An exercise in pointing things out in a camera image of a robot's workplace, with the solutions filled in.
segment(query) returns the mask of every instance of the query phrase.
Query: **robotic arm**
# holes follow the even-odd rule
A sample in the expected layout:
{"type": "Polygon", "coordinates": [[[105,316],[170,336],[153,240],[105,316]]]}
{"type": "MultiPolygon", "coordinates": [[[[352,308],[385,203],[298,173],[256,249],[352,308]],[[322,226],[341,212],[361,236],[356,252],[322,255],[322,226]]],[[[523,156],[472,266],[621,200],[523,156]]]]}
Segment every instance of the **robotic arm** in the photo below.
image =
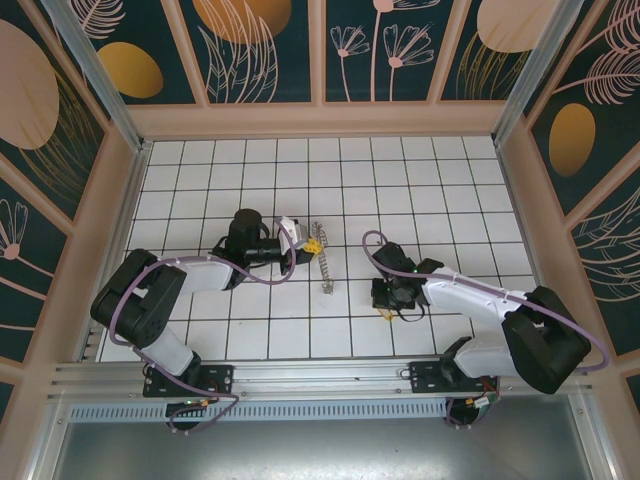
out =
{"type": "MultiPolygon", "coordinates": [[[[245,271],[272,263],[285,275],[296,264],[309,263],[320,244],[309,238],[306,227],[283,217],[280,224],[292,239],[294,250],[282,231],[269,238],[269,229],[255,210],[236,212],[229,233],[211,254],[240,266],[245,271]]],[[[131,252],[91,306],[91,316],[109,328],[112,316],[125,291],[145,268],[158,258],[138,249],[131,252]]],[[[148,275],[129,297],[116,324],[116,333],[184,383],[196,386],[200,378],[200,357],[167,327],[179,295],[205,290],[231,290],[245,276],[228,265],[184,261],[179,266],[163,265],[148,275]]]]}
{"type": "Polygon", "coordinates": [[[373,258],[400,272],[453,277],[406,278],[378,269],[384,279],[373,280],[374,308],[400,312],[415,308],[416,303],[433,305],[462,313],[493,330],[483,331],[476,338],[461,338],[442,356],[441,374],[453,387],[463,378],[517,375],[540,392],[555,393],[591,350],[589,340],[575,330],[507,298],[528,300],[574,321],[548,288],[537,287],[530,293],[505,290],[504,297],[496,297],[491,293],[495,288],[464,277],[441,262],[425,259],[416,265],[392,242],[381,247],[373,258]]]}

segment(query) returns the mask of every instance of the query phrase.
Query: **metal spring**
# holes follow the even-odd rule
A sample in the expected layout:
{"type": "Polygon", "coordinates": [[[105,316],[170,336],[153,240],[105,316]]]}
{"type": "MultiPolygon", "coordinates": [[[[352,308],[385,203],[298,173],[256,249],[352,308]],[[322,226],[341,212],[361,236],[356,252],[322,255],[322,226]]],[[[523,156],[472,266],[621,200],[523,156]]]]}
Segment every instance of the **metal spring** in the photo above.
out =
{"type": "MultiPolygon", "coordinates": [[[[313,236],[320,242],[323,249],[329,245],[327,234],[322,229],[320,222],[313,222],[313,236]]],[[[318,254],[318,264],[320,265],[320,274],[322,275],[322,291],[327,295],[333,295],[333,279],[329,274],[329,265],[327,265],[327,256],[324,250],[318,254]]]]}

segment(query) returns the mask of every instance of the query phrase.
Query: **cable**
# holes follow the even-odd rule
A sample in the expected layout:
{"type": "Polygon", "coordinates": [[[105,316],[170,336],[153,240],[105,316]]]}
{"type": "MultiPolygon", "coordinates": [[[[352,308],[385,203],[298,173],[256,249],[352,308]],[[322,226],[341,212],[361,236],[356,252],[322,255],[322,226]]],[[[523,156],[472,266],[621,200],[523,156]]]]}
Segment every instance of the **cable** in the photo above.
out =
{"type": "Polygon", "coordinates": [[[504,291],[500,291],[500,290],[498,290],[496,288],[493,288],[493,287],[480,285],[480,284],[471,282],[471,281],[466,280],[466,279],[461,278],[461,277],[452,277],[450,275],[444,275],[444,274],[441,274],[441,273],[409,273],[409,272],[400,272],[398,270],[392,270],[391,268],[385,267],[380,262],[378,262],[375,258],[373,258],[373,255],[371,254],[371,252],[369,252],[369,246],[367,245],[367,239],[371,235],[378,235],[382,239],[382,241],[384,243],[387,243],[388,240],[387,240],[387,237],[385,237],[384,234],[382,232],[380,232],[379,230],[369,230],[368,232],[366,232],[362,236],[362,248],[364,249],[364,253],[367,256],[367,258],[369,259],[369,261],[371,263],[373,263],[373,265],[375,265],[376,268],[378,268],[379,270],[382,270],[383,272],[390,273],[392,275],[396,275],[398,277],[423,278],[423,279],[427,279],[427,280],[428,279],[437,279],[437,280],[447,280],[447,281],[457,282],[457,283],[460,283],[461,285],[465,285],[467,287],[474,288],[474,289],[479,290],[481,292],[489,293],[491,295],[495,295],[496,297],[504,298],[505,300],[510,300],[512,302],[519,303],[520,305],[524,305],[525,307],[528,307],[528,308],[530,308],[532,310],[535,310],[536,312],[540,312],[540,313],[542,313],[544,315],[547,315],[548,317],[551,317],[554,320],[556,320],[556,321],[566,325],[567,327],[575,330],[580,335],[582,335],[587,340],[589,340],[593,345],[595,345],[598,348],[598,350],[600,350],[600,353],[602,354],[602,361],[600,363],[598,363],[596,365],[588,365],[586,367],[578,367],[578,368],[576,368],[574,370],[575,373],[594,372],[596,370],[602,370],[607,365],[609,365],[609,362],[611,361],[611,357],[609,355],[609,352],[605,348],[605,346],[600,342],[600,340],[598,340],[596,337],[591,335],[588,331],[586,331],[580,325],[577,325],[576,323],[572,322],[568,318],[563,317],[562,315],[554,312],[553,310],[549,310],[548,308],[541,307],[540,305],[536,305],[535,303],[530,302],[528,300],[524,300],[524,299],[516,297],[514,295],[509,295],[508,293],[505,294],[504,291]]]}
{"type": "Polygon", "coordinates": [[[289,235],[289,232],[287,232],[286,228],[284,228],[282,226],[282,223],[281,223],[280,219],[276,219],[276,223],[280,227],[280,230],[283,232],[284,237],[287,240],[287,244],[289,245],[289,251],[291,252],[291,268],[290,268],[289,272],[284,277],[282,277],[280,280],[263,280],[262,278],[256,277],[255,275],[252,275],[251,273],[247,272],[246,270],[244,270],[243,268],[239,267],[238,265],[236,265],[234,263],[231,263],[230,261],[225,260],[223,258],[215,257],[213,255],[207,255],[206,257],[195,257],[195,256],[191,257],[190,256],[190,257],[179,257],[179,258],[169,258],[169,259],[158,260],[156,263],[153,263],[152,265],[146,267],[133,280],[131,285],[129,285],[129,287],[125,290],[124,294],[122,295],[122,298],[120,298],[120,301],[118,302],[118,305],[116,306],[116,308],[115,308],[115,310],[113,312],[113,315],[111,316],[111,322],[109,323],[109,338],[111,339],[111,341],[113,343],[115,343],[116,345],[120,345],[120,346],[131,347],[133,352],[135,352],[142,360],[144,360],[149,365],[151,365],[153,368],[158,370],[162,375],[167,377],[170,381],[175,383],[177,386],[182,387],[185,390],[188,390],[190,392],[202,395],[204,398],[217,398],[217,399],[230,398],[230,399],[233,400],[230,405],[228,405],[227,407],[222,409],[222,411],[220,411],[211,420],[207,420],[206,422],[199,423],[198,425],[193,427],[191,430],[186,430],[184,432],[181,432],[180,430],[175,428],[175,426],[173,425],[173,419],[175,419],[176,416],[181,414],[181,413],[192,411],[192,410],[196,410],[196,409],[199,410],[199,409],[201,409],[203,407],[202,406],[189,406],[189,407],[185,407],[183,409],[177,410],[176,412],[174,412],[174,414],[169,419],[169,425],[171,426],[171,431],[174,434],[178,433],[178,432],[181,432],[184,435],[188,435],[189,432],[197,433],[199,431],[202,431],[202,430],[206,429],[207,427],[209,427],[209,426],[213,425],[215,422],[217,422],[219,418],[221,418],[222,416],[226,415],[227,412],[229,412],[233,407],[235,407],[238,404],[238,402],[240,401],[240,397],[238,395],[234,395],[232,393],[210,392],[208,390],[201,390],[199,388],[192,387],[191,385],[187,385],[186,383],[182,382],[178,378],[176,378],[173,375],[171,375],[162,366],[158,365],[152,358],[148,357],[144,352],[142,352],[139,349],[137,349],[136,347],[132,346],[129,342],[123,342],[121,340],[118,340],[116,338],[116,324],[118,323],[118,319],[120,317],[120,314],[122,313],[122,309],[124,308],[125,304],[127,303],[127,300],[129,300],[129,297],[131,297],[131,295],[133,294],[133,291],[142,282],[142,280],[144,280],[147,277],[147,275],[149,275],[151,272],[153,272],[156,268],[159,268],[159,267],[161,267],[163,265],[171,265],[171,266],[176,266],[177,267],[178,265],[180,265],[180,262],[199,262],[199,263],[214,262],[214,263],[220,263],[222,265],[227,265],[228,267],[233,268],[234,270],[240,272],[242,275],[246,276],[247,278],[250,278],[250,279],[254,280],[255,282],[262,283],[264,285],[274,286],[274,285],[280,285],[280,284],[286,282],[287,280],[289,280],[291,278],[291,276],[293,275],[293,273],[295,271],[295,268],[296,268],[295,245],[293,244],[293,239],[291,238],[291,235],[289,235]]]}

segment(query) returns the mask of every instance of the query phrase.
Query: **white tiled floor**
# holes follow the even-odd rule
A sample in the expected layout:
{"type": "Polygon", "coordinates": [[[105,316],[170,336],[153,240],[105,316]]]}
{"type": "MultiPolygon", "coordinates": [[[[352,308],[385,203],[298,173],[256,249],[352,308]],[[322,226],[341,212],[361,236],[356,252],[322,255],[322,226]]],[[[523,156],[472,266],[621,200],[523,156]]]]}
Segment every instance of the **white tiled floor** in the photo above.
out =
{"type": "MultiPolygon", "coordinates": [[[[382,228],[418,262],[443,261],[510,289],[535,282],[489,137],[312,138],[157,142],[127,250],[201,254],[239,208],[272,225],[287,215],[327,233],[333,296],[317,263],[277,287],[180,297],[170,326],[204,360],[381,357],[443,353],[482,329],[430,308],[415,323],[371,307],[362,234],[382,228]]],[[[279,277],[278,268],[254,273],[279,277]]],[[[107,343],[101,361],[135,359],[107,343]]]]}

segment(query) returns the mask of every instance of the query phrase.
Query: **yellow circle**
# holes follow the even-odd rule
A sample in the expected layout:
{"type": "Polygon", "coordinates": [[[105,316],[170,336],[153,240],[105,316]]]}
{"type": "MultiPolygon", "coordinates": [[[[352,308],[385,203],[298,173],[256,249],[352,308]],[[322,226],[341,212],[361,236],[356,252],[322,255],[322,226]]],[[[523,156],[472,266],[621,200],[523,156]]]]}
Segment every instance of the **yellow circle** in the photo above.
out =
{"type": "Polygon", "coordinates": [[[256,23],[259,18],[264,20],[273,37],[289,23],[291,0],[193,0],[193,6],[209,30],[218,37],[233,43],[257,43],[262,35],[256,33],[245,2],[256,23]]]}
{"type": "Polygon", "coordinates": [[[547,26],[557,0],[483,0],[478,10],[478,36],[491,50],[531,50],[547,26]]]}
{"type": "Polygon", "coordinates": [[[55,70],[36,42],[4,20],[0,45],[0,138],[18,148],[40,148],[58,123],[55,70]]]}
{"type": "Polygon", "coordinates": [[[549,135],[553,169],[563,177],[577,173],[585,164],[596,138],[596,122],[589,109],[578,103],[566,105],[556,115],[549,135]]]}
{"type": "Polygon", "coordinates": [[[98,56],[120,93],[135,98],[149,98],[162,90],[160,67],[140,47],[114,42],[102,47],[98,56]]]}

